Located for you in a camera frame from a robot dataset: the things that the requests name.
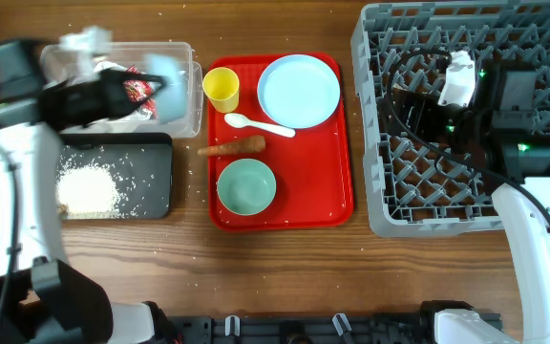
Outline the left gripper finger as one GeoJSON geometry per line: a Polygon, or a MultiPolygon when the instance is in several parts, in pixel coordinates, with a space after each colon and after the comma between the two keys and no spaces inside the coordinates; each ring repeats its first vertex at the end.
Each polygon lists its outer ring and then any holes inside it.
{"type": "Polygon", "coordinates": [[[144,103],[137,108],[134,112],[128,115],[128,117],[135,118],[154,118],[157,114],[156,103],[152,99],[151,95],[133,94],[130,93],[128,98],[134,102],[144,100],[144,103]]]}
{"type": "Polygon", "coordinates": [[[157,89],[165,88],[167,86],[166,79],[160,75],[136,74],[131,72],[124,72],[122,80],[124,82],[142,81],[147,83],[156,83],[157,89]]]}

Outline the red snack wrapper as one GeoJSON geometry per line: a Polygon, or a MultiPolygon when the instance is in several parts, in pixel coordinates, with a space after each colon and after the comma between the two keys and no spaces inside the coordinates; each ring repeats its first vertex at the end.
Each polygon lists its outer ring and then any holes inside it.
{"type": "MultiPolygon", "coordinates": [[[[124,86],[127,92],[127,95],[130,93],[133,94],[143,94],[143,95],[152,95],[154,90],[150,83],[142,81],[127,81],[124,82],[124,86]]],[[[147,120],[152,118],[135,118],[135,120],[147,120]]]]}

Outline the light blue bowl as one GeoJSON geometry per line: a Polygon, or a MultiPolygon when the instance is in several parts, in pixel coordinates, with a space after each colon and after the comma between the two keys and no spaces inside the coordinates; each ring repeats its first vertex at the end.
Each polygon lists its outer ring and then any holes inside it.
{"type": "Polygon", "coordinates": [[[161,78],[153,96],[159,122],[165,124],[183,118],[187,112],[188,84],[181,64],[163,54],[147,54],[144,60],[147,73],[161,78]]]}

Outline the white rice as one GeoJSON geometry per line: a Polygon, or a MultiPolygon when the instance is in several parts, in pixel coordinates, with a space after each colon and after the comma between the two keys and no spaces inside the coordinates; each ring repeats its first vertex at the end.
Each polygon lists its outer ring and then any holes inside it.
{"type": "Polygon", "coordinates": [[[157,167],[146,148],[66,145],[57,166],[56,200],[68,207],[68,220],[144,217],[157,167]]]}

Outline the yellow plastic cup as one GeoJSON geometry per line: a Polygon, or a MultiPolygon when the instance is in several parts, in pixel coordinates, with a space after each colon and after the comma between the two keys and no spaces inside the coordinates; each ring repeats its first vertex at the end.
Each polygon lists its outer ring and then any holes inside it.
{"type": "Polygon", "coordinates": [[[220,113],[231,113],[239,105],[241,83],[237,74],[225,67],[211,69],[203,78],[202,88],[220,113]]]}

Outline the light blue plate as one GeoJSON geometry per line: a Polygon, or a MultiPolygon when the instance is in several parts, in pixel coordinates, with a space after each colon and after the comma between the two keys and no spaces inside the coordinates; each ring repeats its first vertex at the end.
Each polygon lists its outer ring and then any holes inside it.
{"type": "Polygon", "coordinates": [[[257,84],[257,99],[274,122],[292,129],[318,126],[336,111],[341,87],[323,60],[307,54],[285,55],[271,62],[257,84]]]}

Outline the orange carrot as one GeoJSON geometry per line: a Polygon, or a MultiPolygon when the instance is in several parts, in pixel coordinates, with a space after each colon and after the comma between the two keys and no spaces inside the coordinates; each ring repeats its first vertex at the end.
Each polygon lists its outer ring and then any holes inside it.
{"type": "Polygon", "coordinates": [[[256,135],[228,143],[204,147],[198,150],[200,156],[230,156],[260,153],[266,148],[264,136],[256,135]]]}

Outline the green bowl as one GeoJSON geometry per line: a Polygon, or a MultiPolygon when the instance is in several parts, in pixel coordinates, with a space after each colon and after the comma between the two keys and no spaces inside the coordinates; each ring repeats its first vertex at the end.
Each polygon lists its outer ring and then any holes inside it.
{"type": "Polygon", "coordinates": [[[266,210],[277,192],[272,170],[262,161],[239,159],[229,163],[217,180],[217,195],[230,212],[253,216],[266,210]]]}

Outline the white napkin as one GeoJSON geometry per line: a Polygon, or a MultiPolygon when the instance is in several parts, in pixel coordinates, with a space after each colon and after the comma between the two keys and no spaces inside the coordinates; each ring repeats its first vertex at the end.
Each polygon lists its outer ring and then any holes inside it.
{"type": "Polygon", "coordinates": [[[98,72],[101,72],[103,70],[107,70],[107,69],[112,69],[112,70],[116,70],[116,71],[122,71],[122,72],[126,72],[128,70],[127,67],[124,67],[124,66],[121,66],[117,63],[114,63],[114,62],[110,62],[110,61],[100,61],[100,62],[97,62],[94,66],[94,73],[98,73],[98,72]]]}

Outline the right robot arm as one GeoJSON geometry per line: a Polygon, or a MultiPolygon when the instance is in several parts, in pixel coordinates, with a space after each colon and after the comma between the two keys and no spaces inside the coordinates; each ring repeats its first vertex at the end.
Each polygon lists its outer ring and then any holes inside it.
{"type": "Polygon", "coordinates": [[[387,130],[481,175],[512,253],[523,341],[550,343],[550,136],[523,119],[536,69],[520,62],[451,62],[438,97],[385,86],[387,130]]]}

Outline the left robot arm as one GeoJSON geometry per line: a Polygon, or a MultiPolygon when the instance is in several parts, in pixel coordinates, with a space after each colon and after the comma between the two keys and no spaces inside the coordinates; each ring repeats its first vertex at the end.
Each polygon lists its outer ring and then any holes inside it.
{"type": "Polygon", "coordinates": [[[36,47],[31,38],[0,41],[0,343],[181,343],[157,304],[113,303],[62,245],[60,134],[135,112],[127,84],[138,75],[104,69],[49,85],[36,47]]]}

